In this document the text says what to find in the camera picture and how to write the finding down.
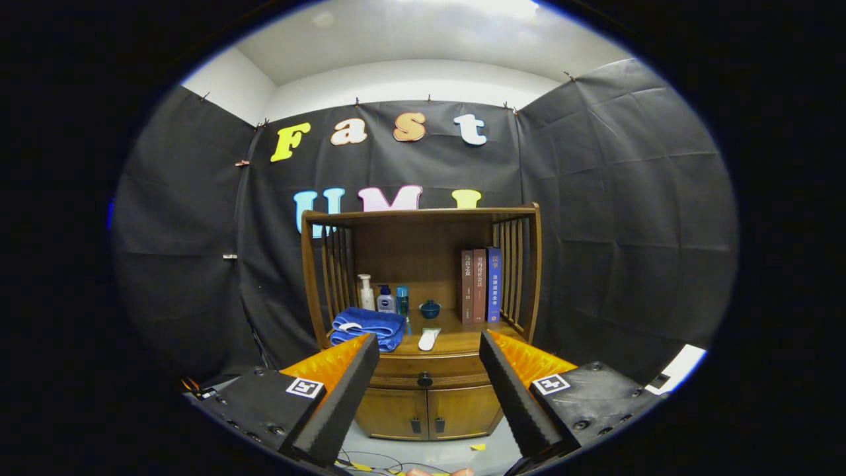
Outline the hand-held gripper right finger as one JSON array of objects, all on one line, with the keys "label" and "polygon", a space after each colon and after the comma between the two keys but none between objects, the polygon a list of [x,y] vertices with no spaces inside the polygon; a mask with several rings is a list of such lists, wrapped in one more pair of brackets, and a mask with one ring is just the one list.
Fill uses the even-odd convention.
[{"label": "hand-held gripper right finger", "polygon": [[490,329],[479,356],[521,463],[556,463],[597,446],[664,400],[604,362],[577,366]]}]

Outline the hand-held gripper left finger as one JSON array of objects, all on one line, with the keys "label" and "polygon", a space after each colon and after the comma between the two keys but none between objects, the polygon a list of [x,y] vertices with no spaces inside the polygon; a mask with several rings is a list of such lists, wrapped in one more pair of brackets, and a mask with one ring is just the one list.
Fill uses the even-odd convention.
[{"label": "hand-held gripper left finger", "polygon": [[310,468],[330,468],[380,358],[364,334],[286,370],[256,367],[227,385],[196,387],[188,401],[252,446]]}]

